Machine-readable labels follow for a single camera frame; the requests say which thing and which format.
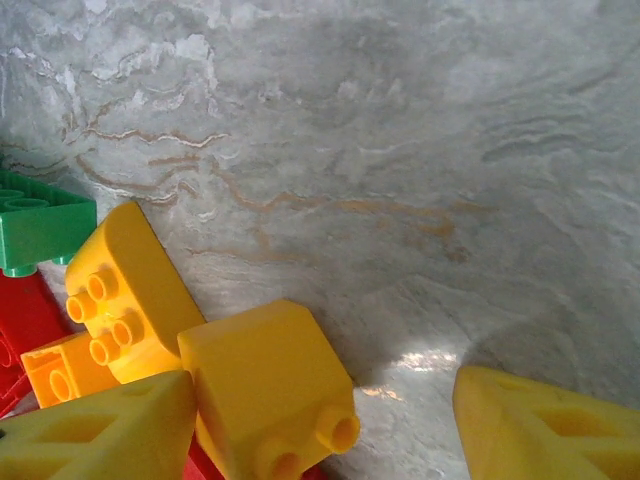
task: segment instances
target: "marble wall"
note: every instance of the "marble wall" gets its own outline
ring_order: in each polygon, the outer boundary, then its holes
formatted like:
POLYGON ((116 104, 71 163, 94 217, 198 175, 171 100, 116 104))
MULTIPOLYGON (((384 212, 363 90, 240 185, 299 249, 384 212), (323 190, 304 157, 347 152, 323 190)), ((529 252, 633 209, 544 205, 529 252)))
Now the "marble wall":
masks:
POLYGON ((311 307, 334 478, 468 478, 461 363, 640 406, 639 107, 636 0, 0 1, 5 166, 137 200, 209 320, 311 307))

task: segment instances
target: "white marble texture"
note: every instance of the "white marble texture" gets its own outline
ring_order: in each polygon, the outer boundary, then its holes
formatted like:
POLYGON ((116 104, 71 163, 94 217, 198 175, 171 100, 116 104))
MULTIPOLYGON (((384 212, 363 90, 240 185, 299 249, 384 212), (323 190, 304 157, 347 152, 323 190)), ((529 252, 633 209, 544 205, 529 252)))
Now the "white marble texture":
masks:
POLYGON ((210 320, 311 307, 336 479, 467 479, 461 363, 640 407, 639 109, 636 0, 0 0, 7 166, 140 202, 210 320))

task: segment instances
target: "yellow building block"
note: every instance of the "yellow building block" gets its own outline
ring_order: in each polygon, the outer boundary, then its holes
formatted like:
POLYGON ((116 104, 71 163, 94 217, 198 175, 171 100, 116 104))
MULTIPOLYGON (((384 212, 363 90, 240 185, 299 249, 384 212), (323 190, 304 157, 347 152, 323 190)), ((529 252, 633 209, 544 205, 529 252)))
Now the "yellow building block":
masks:
POLYGON ((204 324, 142 210, 113 209, 67 267, 67 312, 120 383, 180 368, 176 335, 204 324))
POLYGON ((90 342, 87 332, 77 333, 20 356, 41 408, 119 385, 91 359, 90 342))
POLYGON ((453 393, 473 480, 640 479, 640 412, 482 367, 453 393))
POLYGON ((3 480, 179 480, 196 404, 162 373, 0 422, 3 480))
POLYGON ((278 300, 178 343, 198 440, 227 480, 298 480, 356 442, 351 379, 306 308, 278 300))

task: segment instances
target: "red building block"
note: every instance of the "red building block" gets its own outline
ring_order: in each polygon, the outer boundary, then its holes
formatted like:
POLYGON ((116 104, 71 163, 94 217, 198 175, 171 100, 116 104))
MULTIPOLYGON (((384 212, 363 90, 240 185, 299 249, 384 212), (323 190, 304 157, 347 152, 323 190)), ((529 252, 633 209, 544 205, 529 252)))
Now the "red building block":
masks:
MULTIPOLYGON (((191 439, 189 458, 182 473, 182 480, 225 480, 204 450, 200 448, 195 435, 191 439)), ((304 472, 300 480, 328 480, 328 477, 319 465, 314 465, 304 472)))
POLYGON ((40 272, 0 275, 0 417, 31 391, 20 355, 70 333, 40 272))

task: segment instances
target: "green building block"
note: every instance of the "green building block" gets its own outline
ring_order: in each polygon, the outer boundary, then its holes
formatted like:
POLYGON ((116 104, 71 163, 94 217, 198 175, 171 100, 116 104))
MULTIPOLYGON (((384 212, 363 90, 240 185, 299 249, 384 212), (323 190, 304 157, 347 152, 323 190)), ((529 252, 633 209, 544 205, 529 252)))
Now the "green building block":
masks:
POLYGON ((0 268, 26 277, 47 260, 66 265, 96 229, 96 202, 0 170, 0 268))

